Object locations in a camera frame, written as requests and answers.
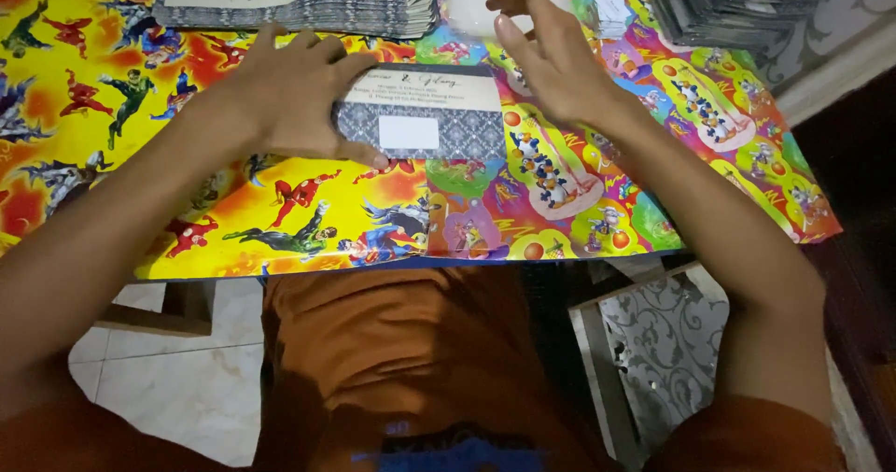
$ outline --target left hand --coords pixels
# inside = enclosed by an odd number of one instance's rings
[[[265,26],[239,67],[184,111],[207,110],[205,118],[217,119],[224,131],[241,138],[236,143],[247,155],[349,159],[386,167],[384,155],[346,140],[330,121],[333,101],[376,65],[376,58],[347,54],[339,38],[321,40],[312,31],[300,31],[291,43],[275,49],[275,38],[283,34],[281,26]]]

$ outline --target cartoon wrapping paper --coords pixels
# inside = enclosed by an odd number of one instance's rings
[[[242,32],[163,29],[151,1],[0,0],[0,253],[114,172],[252,42]],[[572,1],[592,21],[591,0]],[[624,40],[600,43],[582,28],[596,60],[794,242],[840,232],[750,57],[672,45],[649,0],[625,1]],[[612,145],[551,124],[499,46],[444,25],[416,43],[342,41],[383,62],[491,65],[506,161],[393,160],[377,170],[253,155],[205,180],[138,277],[282,274],[422,253],[556,260],[682,247],[657,202],[613,164]]]

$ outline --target hand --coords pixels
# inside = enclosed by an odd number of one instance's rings
[[[321,40],[312,31],[301,31],[292,43],[275,49],[274,39],[285,33],[277,25],[259,31],[239,67],[198,94],[184,111],[205,109],[208,120],[225,118],[222,124],[232,133],[228,136],[242,138],[236,143],[246,155],[350,159],[373,168],[387,166],[388,159],[373,146],[347,141],[330,121],[333,101],[376,65],[376,59],[346,54],[339,38]]]
[[[574,15],[550,0],[488,0],[486,7],[501,11],[495,19],[498,40],[549,116],[618,134],[632,117],[647,113],[632,93],[609,77]],[[531,15],[535,23],[529,34],[510,19],[521,14]]]

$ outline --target person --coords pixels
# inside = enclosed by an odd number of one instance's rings
[[[500,10],[497,36],[547,113],[612,140],[731,300],[711,406],[646,468],[840,470],[819,275],[762,209],[616,86],[571,14],[549,0],[487,6]],[[537,44],[509,19],[517,14],[532,16]],[[260,31],[234,73],[0,258],[0,469],[230,469],[92,404],[65,358],[219,166],[269,152],[387,166],[329,116],[375,59],[309,31],[275,49],[275,34]],[[620,469],[551,397],[518,267],[271,276],[252,469]]]

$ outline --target superhero wrapping paper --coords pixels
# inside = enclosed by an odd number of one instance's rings
[[[650,0],[625,0],[624,39],[601,42],[588,27],[592,0],[572,1],[596,60],[670,136],[794,242],[840,231],[747,54],[666,42]],[[115,172],[252,43],[247,32],[164,29],[151,4],[0,0],[0,252]],[[613,163],[612,145],[551,124],[499,46],[446,25],[417,42],[342,41],[382,62],[490,65],[506,160],[395,159],[368,169],[252,155],[204,181],[137,277],[282,274],[419,254],[554,260],[682,248],[656,200]]]

